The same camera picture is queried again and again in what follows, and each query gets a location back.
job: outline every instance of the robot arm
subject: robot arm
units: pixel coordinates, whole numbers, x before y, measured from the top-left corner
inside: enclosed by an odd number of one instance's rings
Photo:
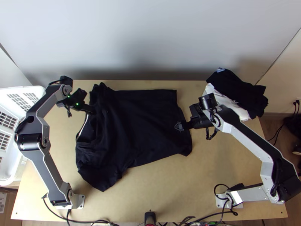
[[[283,204],[301,192],[301,181],[294,165],[286,160],[277,148],[241,123],[239,116],[232,109],[218,105],[213,93],[206,94],[199,100],[198,104],[190,108],[193,109],[191,121],[178,122],[175,126],[178,130],[208,129],[208,124],[211,123],[215,131],[231,134],[262,161],[260,172],[262,183],[251,186],[238,184],[222,194],[217,194],[217,207],[222,208],[228,198],[230,201],[226,204],[226,208],[243,202],[261,200]]]
[[[93,113],[93,108],[84,102],[87,93],[78,89],[72,91],[73,80],[61,76],[46,88],[46,94],[30,108],[25,119],[15,131],[15,141],[21,153],[32,161],[36,170],[48,188],[48,198],[53,206],[59,209],[81,209],[84,206],[84,195],[74,194],[69,183],[62,180],[50,155],[49,125],[45,115],[57,104],[58,107],[72,108],[77,111]]]

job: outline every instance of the wooden table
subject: wooden table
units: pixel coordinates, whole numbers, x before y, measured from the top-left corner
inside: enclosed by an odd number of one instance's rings
[[[87,92],[101,81],[74,81],[73,90]],[[114,90],[177,89],[178,105],[189,120],[189,106],[198,102],[205,89],[205,81],[103,81]],[[233,186],[237,183],[260,183],[261,162],[231,135],[218,132],[213,140],[205,139],[205,129],[191,130],[192,153],[184,157],[176,154],[143,166],[130,168],[113,187],[101,192],[85,182],[75,164],[75,135],[85,114],[72,112],[68,118],[64,108],[56,106],[46,116],[50,125],[50,153],[64,181],[78,194],[85,194],[85,206],[74,209],[75,220],[108,218],[114,222],[143,222],[144,213],[155,211],[157,221],[181,221],[193,215],[201,218],[220,212],[216,207],[213,188],[218,183]],[[263,136],[258,119],[246,125]],[[28,161],[12,212],[13,219],[62,221],[50,213],[41,197],[47,189],[35,168]],[[66,210],[51,209],[66,216]],[[269,201],[244,203],[236,209],[238,216],[225,214],[224,220],[251,220],[287,217],[285,205]],[[220,215],[209,220],[218,220]]]

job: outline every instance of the black clothing pile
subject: black clothing pile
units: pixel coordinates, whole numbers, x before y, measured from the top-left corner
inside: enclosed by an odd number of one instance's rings
[[[90,105],[76,138],[76,165],[84,180],[105,191],[129,167],[174,154],[189,155],[189,130],[174,129],[184,120],[176,90],[114,91],[104,83],[94,85]]]
[[[230,70],[219,68],[206,81],[238,106],[246,109],[251,119],[261,117],[268,105],[268,99],[263,95],[265,86],[243,82]]]

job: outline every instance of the laundry basket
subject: laundry basket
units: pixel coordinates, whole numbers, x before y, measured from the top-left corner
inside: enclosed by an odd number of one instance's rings
[[[0,186],[21,180],[26,158],[14,142],[14,130],[44,92],[42,86],[0,89]]]

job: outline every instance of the floor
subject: floor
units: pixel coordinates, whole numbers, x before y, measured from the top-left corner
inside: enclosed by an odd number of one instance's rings
[[[262,117],[260,119],[260,123],[264,132],[264,135],[267,139],[271,138],[277,129],[282,125],[282,119],[279,117]],[[300,162],[300,156],[296,156],[292,154],[293,146],[298,143],[298,138],[292,135],[286,127],[283,127],[277,143],[276,147],[282,152],[283,156],[291,161],[296,169],[298,170],[298,163]],[[266,226],[299,226],[301,223],[301,194],[292,198],[288,202],[286,202],[286,208],[289,217],[281,218],[281,219],[267,219],[264,220]],[[122,223],[121,226],[137,226],[139,223]],[[263,226],[262,220],[248,220],[248,221],[228,221],[227,225],[233,226]],[[22,226],[65,226],[66,222],[45,222],[45,221],[23,221]]]

